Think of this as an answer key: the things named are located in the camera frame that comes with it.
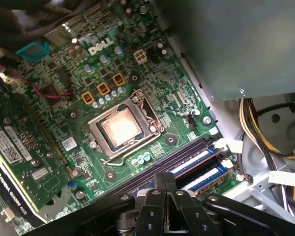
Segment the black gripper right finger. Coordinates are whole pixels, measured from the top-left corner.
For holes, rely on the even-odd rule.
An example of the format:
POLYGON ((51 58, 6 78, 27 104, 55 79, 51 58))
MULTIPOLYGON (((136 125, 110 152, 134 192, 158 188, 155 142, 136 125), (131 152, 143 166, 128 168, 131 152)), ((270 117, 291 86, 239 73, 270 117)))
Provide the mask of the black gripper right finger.
POLYGON ((174 174, 165 173, 167 217, 171 230, 192 236, 295 236, 295 224, 219 194, 203 201, 177 189, 174 174))

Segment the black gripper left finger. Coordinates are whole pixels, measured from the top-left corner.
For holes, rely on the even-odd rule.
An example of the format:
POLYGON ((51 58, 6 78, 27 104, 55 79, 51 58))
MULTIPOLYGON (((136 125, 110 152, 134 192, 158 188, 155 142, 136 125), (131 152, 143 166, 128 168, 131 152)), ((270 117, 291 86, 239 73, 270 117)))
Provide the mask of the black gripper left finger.
POLYGON ((28 233, 29 236, 161 236, 166 202, 165 173, 143 196, 118 192, 28 233))

